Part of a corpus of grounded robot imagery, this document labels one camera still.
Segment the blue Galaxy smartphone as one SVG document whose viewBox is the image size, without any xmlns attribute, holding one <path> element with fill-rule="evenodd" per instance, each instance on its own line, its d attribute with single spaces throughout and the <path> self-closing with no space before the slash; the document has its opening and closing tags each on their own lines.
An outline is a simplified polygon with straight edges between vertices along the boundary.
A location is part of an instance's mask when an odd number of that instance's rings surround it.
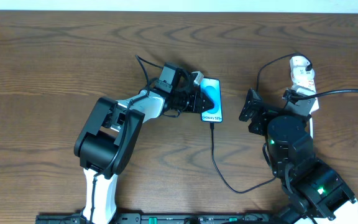
<svg viewBox="0 0 358 224">
<path fill-rule="evenodd" d="M 206 93 L 214 102 L 214 108 L 201 113 L 203 122 L 221 123 L 223 121 L 223 109 L 221 103 L 221 85 L 215 78 L 203 78 L 201 91 Z"/>
</svg>

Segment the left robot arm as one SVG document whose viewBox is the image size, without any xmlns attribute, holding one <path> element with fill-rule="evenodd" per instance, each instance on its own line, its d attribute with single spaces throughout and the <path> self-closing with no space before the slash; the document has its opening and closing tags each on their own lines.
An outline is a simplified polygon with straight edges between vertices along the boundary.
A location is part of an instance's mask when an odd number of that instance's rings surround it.
<svg viewBox="0 0 358 224">
<path fill-rule="evenodd" d="M 158 78 L 147 79 L 126 100 L 97 100 L 74 146 L 86 178 L 81 223 L 109 223 L 115 216 L 117 178 L 134 151 L 142 125 L 168 110 L 201 114 L 214 106 L 201 91 L 204 75 L 166 63 Z"/>
</svg>

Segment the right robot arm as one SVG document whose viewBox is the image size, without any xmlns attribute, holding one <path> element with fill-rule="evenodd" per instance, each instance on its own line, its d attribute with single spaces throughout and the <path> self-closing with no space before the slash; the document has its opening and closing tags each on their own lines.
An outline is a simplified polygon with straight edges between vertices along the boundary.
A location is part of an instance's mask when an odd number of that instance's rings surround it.
<svg viewBox="0 0 358 224">
<path fill-rule="evenodd" d="M 265 138 L 265 160 L 290 201 L 270 223 L 358 223 L 358 199 L 317 157 L 313 137 L 306 131 L 317 97 L 287 89 L 287 103 L 279 108 L 264 102 L 256 90 L 247 92 L 239 120 L 250 123 L 250 133 Z"/>
</svg>

